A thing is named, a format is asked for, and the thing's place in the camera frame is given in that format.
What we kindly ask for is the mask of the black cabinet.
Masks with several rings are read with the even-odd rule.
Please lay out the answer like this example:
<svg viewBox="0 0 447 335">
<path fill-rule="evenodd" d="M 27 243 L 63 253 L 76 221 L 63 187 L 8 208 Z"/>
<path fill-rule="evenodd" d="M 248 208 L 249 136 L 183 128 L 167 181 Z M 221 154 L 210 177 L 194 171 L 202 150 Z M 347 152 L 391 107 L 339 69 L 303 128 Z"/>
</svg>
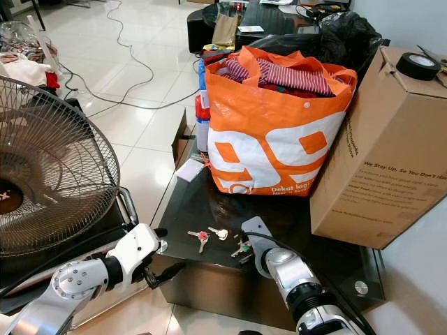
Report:
<svg viewBox="0 0 447 335">
<path fill-rule="evenodd" d="M 234 47 L 252 45 L 277 54 L 319 52 L 321 29 L 329 20 L 355 16 L 351 0 L 207 0 L 186 19 L 189 51 L 198 53 L 213 41 L 219 18 L 234 17 L 239 28 Z"/>
</svg>

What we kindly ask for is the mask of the clear plastic bag of clothes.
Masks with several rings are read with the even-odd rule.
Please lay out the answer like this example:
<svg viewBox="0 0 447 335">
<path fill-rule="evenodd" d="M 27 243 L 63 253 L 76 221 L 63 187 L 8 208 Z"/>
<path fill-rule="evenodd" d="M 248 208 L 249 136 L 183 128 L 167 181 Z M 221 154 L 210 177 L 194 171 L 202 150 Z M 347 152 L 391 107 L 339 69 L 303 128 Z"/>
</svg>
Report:
<svg viewBox="0 0 447 335">
<path fill-rule="evenodd" d="M 19 20 L 0 23 L 0 51 L 18 54 L 36 63 L 49 64 L 47 53 L 58 59 L 58 50 L 45 33 Z"/>
</svg>

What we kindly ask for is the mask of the large brown cardboard box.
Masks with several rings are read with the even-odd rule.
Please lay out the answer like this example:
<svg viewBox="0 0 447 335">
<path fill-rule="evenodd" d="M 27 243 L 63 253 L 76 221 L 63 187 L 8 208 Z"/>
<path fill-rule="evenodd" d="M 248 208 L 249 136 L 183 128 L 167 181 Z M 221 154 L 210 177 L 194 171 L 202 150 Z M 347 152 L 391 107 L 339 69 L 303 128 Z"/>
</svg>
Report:
<svg viewBox="0 0 447 335">
<path fill-rule="evenodd" d="M 311 232 L 382 249 L 447 197 L 447 87 L 398 70 L 382 47 L 310 198 Z"/>
</svg>

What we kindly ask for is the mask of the red white striped cloth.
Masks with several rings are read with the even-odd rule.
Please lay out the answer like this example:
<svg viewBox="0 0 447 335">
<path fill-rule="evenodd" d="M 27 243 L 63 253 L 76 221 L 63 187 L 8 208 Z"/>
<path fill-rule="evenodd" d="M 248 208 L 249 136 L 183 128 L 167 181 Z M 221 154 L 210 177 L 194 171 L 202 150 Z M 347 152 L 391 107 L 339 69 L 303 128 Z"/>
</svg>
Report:
<svg viewBox="0 0 447 335">
<path fill-rule="evenodd" d="M 294 70 L 271 63 L 265 59 L 258 59 L 261 70 L 259 87 L 298 98 L 332 98 L 333 92 L 321 73 L 313 71 Z M 242 83 L 249 74 L 246 68 L 235 59 L 223 62 L 217 75 L 226 79 Z"/>
</svg>

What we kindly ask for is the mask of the key bunch with green tag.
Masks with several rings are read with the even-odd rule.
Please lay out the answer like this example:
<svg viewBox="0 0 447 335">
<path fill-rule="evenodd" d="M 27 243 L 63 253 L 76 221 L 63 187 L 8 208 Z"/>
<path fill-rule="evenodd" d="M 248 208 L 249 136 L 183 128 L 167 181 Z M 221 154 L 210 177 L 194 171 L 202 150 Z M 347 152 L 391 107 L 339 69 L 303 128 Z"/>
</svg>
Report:
<svg viewBox="0 0 447 335">
<path fill-rule="evenodd" d="M 249 241 L 241 241 L 237 243 L 237 250 L 233 252 L 232 255 L 230 255 L 231 258 L 236 258 L 239 255 L 245 254 L 246 252 L 249 252 L 251 249 L 250 242 Z"/>
</svg>

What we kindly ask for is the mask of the silver key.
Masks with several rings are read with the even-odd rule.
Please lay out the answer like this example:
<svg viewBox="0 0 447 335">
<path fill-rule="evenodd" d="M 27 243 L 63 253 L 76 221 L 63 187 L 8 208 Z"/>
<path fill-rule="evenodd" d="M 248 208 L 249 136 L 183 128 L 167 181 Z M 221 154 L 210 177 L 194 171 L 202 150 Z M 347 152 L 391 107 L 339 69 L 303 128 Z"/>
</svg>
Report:
<svg viewBox="0 0 447 335">
<path fill-rule="evenodd" d="M 212 227 L 208 227 L 207 229 L 210 230 L 210 232 L 213 232 L 221 241 L 227 240 L 229 237 L 229 230 L 227 229 L 217 229 Z"/>
</svg>

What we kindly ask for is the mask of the small brown cardboard box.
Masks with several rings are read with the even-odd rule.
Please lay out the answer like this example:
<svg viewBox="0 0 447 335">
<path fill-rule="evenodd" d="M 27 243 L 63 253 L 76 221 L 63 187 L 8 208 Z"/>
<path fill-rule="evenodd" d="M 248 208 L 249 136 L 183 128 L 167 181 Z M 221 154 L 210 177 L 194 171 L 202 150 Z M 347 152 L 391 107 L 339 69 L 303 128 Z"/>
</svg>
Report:
<svg viewBox="0 0 447 335">
<path fill-rule="evenodd" d="M 176 115 L 177 127 L 170 148 L 172 148 L 173 165 L 175 165 L 175 168 L 178 168 L 187 148 L 189 137 L 191 137 L 191 128 L 189 128 L 185 110 L 177 112 Z"/>
</svg>

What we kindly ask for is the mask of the orange and white shopping bag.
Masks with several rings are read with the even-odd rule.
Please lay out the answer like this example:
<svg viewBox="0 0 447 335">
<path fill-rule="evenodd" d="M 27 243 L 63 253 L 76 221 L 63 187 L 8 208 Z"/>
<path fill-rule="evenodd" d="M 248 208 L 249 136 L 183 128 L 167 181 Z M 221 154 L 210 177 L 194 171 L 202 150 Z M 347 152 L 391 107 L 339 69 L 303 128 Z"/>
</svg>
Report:
<svg viewBox="0 0 447 335">
<path fill-rule="evenodd" d="M 235 59 L 249 76 L 239 83 L 217 75 Z M 258 59 L 321 73 L 332 98 L 298 98 L 259 87 Z M 277 55 L 243 47 L 205 67 L 210 99 L 208 157 L 224 193 L 306 197 L 344 121 L 358 74 L 299 52 Z"/>
</svg>

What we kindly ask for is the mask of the key with red head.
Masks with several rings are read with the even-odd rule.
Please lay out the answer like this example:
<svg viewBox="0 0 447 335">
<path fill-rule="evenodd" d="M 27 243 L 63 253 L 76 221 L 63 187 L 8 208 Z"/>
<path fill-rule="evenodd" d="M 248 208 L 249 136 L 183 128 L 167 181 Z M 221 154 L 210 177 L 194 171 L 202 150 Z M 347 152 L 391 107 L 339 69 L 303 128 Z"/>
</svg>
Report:
<svg viewBox="0 0 447 335">
<path fill-rule="evenodd" d="M 197 237 L 199 241 L 198 254 L 201 255 L 204 252 L 205 243 L 210 239 L 210 234 L 208 232 L 187 232 L 189 235 Z"/>
</svg>

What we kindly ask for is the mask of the metal cage floor fan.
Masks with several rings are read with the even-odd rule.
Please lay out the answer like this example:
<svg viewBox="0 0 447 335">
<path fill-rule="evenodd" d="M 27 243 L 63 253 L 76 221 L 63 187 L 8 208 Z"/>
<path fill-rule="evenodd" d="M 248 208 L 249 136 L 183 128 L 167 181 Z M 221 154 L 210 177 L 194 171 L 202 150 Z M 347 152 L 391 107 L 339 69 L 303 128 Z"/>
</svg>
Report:
<svg viewBox="0 0 447 335">
<path fill-rule="evenodd" d="M 36 254 L 92 228 L 120 192 L 108 138 L 83 112 L 12 77 L 0 86 L 0 255 Z"/>
</svg>

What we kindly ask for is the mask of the white bottle with red cap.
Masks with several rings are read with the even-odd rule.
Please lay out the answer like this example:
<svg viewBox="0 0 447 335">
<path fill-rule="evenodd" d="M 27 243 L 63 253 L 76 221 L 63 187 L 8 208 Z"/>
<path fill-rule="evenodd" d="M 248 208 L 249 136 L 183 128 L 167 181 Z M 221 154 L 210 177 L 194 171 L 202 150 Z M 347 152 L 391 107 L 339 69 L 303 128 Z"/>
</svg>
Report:
<svg viewBox="0 0 447 335">
<path fill-rule="evenodd" d="M 208 152 L 208 131 L 210 131 L 210 107 L 204 103 L 200 94 L 195 98 L 195 115 L 197 126 L 195 129 L 197 150 L 202 153 Z"/>
</svg>

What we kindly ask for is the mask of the brown paper bag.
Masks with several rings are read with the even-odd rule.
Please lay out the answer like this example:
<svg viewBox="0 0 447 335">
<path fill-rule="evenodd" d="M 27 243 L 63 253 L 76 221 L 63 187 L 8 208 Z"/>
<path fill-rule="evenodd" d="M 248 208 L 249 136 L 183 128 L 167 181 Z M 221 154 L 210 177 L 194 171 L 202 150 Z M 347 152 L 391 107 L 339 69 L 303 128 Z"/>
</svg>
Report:
<svg viewBox="0 0 447 335">
<path fill-rule="evenodd" d="M 237 27 L 242 22 L 242 14 L 218 13 L 215 20 L 212 44 L 218 47 L 235 47 Z"/>
</svg>

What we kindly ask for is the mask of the white card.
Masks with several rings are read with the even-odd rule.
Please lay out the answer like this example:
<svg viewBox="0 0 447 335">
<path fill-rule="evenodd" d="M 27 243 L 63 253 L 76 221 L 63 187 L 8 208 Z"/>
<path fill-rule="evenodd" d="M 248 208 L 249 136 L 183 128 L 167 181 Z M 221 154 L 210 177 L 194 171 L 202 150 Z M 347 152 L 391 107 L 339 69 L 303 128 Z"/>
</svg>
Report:
<svg viewBox="0 0 447 335">
<path fill-rule="evenodd" d="M 195 159 L 187 159 L 175 171 L 175 176 L 182 181 L 192 182 L 205 169 L 205 163 Z"/>
</svg>

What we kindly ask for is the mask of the blue plastic bag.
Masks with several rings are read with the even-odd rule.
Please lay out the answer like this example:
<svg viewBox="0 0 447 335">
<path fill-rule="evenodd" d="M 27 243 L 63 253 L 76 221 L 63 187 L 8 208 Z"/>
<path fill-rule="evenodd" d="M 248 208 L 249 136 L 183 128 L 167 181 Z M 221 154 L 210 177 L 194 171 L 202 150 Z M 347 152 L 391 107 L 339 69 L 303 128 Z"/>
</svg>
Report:
<svg viewBox="0 0 447 335">
<path fill-rule="evenodd" d="M 205 61 L 198 58 L 196 71 L 198 74 L 198 93 L 201 98 L 207 100 L 207 85 L 205 85 Z"/>
</svg>

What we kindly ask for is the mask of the chrome tube fan stand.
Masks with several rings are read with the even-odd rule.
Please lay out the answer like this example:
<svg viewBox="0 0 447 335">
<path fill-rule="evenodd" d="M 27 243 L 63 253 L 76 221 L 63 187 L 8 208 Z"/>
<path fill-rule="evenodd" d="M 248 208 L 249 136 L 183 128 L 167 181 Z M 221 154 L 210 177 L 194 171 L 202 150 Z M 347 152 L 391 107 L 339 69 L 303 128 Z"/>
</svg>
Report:
<svg viewBox="0 0 447 335">
<path fill-rule="evenodd" d="M 130 191 L 121 187 L 115 203 L 96 224 L 79 236 L 36 254 L 1 259 L 0 297 L 15 296 L 28 290 L 33 281 L 43 280 L 42 271 L 51 270 L 62 262 L 87 254 L 100 246 L 120 239 L 138 224 L 138 214 Z"/>
</svg>

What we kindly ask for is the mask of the black glass low table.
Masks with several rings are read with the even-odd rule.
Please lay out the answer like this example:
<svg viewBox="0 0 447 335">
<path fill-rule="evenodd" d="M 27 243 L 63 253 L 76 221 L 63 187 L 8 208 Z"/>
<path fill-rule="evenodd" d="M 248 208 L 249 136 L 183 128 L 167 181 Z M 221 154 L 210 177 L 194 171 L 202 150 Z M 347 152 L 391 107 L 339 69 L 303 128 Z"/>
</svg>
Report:
<svg viewBox="0 0 447 335">
<path fill-rule="evenodd" d="M 154 256 L 152 269 L 161 271 L 177 262 L 187 267 L 160 291 L 166 301 L 260 325 L 293 329 L 293 316 L 284 306 L 274 281 L 262 277 L 254 262 L 239 265 L 230 255 L 237 250 L 244 221 L 260 216 L 272 236 L 309 259 L 315 272 L 335 282 L 346 299 L 361 312 L 384 301 L 378 251 L 320 237 L 310 232 L 309 199 L 221 193 L 203 170 L 194 181 L 172 177 L 154 224 L 167 230 L 167 249 Z M 229 230 L 221 241 L 208 227 Z M 208 232 L 203 254 L 197 237 Z"/>
</svg>

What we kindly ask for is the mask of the white cloth bundle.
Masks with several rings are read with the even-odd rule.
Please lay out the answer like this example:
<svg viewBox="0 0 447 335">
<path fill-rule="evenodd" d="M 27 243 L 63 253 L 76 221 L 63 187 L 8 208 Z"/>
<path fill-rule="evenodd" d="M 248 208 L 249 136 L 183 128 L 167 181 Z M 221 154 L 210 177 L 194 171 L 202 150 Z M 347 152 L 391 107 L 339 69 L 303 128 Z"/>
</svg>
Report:
<svg viewBox="0 0 447 335">
<path fill-rule="evenodd" d="M 50 65 L 36 63 L 28 59 L 1 63 L 2 75 L 35 87 L 47 84 L 47 73 L 51 70 Z"/>
</svg>

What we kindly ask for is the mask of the black tape roll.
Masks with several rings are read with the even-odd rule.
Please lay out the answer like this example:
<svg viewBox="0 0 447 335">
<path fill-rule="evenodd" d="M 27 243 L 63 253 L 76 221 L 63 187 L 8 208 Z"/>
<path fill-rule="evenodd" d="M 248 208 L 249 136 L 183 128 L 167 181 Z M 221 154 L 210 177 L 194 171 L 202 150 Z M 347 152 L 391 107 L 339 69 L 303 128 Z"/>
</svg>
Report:
<svg viewBox="0 0 447 335">
<path fill-rule="evenodd" d="M 411 79 L 433 80 L 440 73 L 441 66 L 438 61 L 427 55 L 418 53 L 404 53 L 396 64 L 396 70 Z"/>
</svg>

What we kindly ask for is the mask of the black plastic garbage bag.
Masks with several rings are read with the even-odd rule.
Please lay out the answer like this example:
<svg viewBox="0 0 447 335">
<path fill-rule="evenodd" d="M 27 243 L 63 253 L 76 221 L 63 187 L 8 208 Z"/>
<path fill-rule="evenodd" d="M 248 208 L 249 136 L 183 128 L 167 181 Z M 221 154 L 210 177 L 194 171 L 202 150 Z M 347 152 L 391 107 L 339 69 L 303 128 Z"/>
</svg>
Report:
<svg viewBox="0 0 447 335">
<path fill-rule="evenodd" d="M 360 71 L 366 69 L 380 47 L 390 39 L 355 12 L 330 14 L 321 20 L 317 33 L 293 33 L 265 36 L 250 44 L 268 53 L 285 55 L 300 52 L 322 63 L 338 64 Z"/>
</svg>

